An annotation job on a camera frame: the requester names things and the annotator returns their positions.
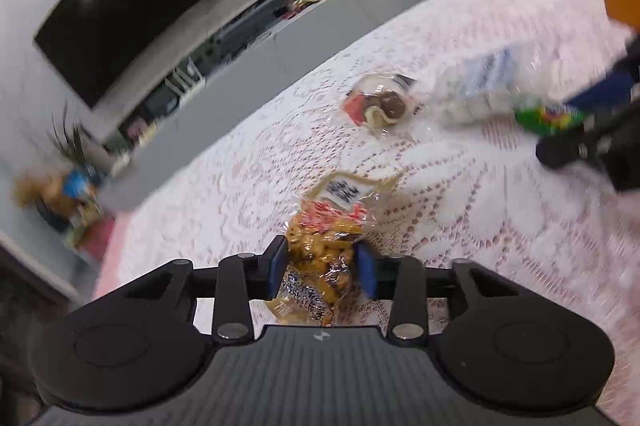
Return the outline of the green candy packet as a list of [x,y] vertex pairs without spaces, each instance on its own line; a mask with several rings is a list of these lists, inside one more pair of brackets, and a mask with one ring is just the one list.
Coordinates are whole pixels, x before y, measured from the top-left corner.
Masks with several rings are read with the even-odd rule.
[[535,104],[517,108],[515,120],[537,136],[547,137],[581,124],[585,114],[571,106],[557,103]]

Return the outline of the yellow peanut snack packet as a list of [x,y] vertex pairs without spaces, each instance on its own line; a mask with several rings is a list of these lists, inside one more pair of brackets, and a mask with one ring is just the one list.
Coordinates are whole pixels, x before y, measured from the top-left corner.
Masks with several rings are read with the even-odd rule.
[[285,232],[288,266],[267,304],[280,323],[333,324],[355,288],[356,246],[378,226],[400,178],[338,170],[299,198]]

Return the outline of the pink lace tablecloth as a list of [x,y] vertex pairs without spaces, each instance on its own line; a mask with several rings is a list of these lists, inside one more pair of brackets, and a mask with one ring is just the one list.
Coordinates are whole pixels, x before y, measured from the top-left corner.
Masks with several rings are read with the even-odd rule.
[[466,257],[597,323],[616,351],[600,408],[639,420],[639,197],[577,165],[550,172],[510,118],[375,137],[341,116],[364,74],[401,72],[424,99],[446,68],[519,40],[553,49],[555,99],[594,82],[631,32],[604,0],[424,0],[299,79],[117,219],[96,292],[175,258],[260,252],[325,174],[398,175],[374,242],[445,267]]

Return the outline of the clear white-bead candy bag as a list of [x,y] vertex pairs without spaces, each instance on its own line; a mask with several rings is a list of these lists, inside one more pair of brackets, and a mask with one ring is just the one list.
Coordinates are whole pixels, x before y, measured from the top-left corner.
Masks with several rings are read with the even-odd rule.
[[436,79],[427,114],[444,125],[509,115],[532,93],[529,55],[510,46],[450,66]]

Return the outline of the mushroom chocolate snack bag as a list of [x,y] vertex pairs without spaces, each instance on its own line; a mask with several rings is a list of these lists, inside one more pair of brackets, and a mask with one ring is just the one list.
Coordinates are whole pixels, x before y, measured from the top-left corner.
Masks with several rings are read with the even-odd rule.
[[399,73],[365,74],[349,90],[341,112],[357,127],[372,134],[386,134],[413,113],[413,88],[417,83]]

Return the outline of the white wifi router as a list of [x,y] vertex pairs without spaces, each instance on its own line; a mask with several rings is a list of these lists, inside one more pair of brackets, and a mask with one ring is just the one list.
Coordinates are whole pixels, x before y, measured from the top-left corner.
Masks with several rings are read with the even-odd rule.
[[165,76],[164,84],[179,99],[182,99],[200,90],[205,85],[205,76],[191,58],[186,58]]

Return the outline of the left potted green plant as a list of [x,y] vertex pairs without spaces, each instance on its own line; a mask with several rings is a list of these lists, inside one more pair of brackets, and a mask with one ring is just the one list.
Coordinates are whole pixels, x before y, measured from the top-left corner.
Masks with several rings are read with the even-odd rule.
[[51,116],[51,132],[49,140],[60,155],[78,168],[88,170],[96,168],[93,160],[90,160],[82,143],[82,127],[73,124],[67,127],[68,103],[64,104],[61,120],[58,122]]

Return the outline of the grey TV console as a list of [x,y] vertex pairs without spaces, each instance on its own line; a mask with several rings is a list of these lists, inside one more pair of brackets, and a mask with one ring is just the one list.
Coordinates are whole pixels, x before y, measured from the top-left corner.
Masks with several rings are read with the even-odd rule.
[[111,212],[140,204],[250,114],[357,39],[422,0],[324,0],[276,25],[163,120],[100,192]]

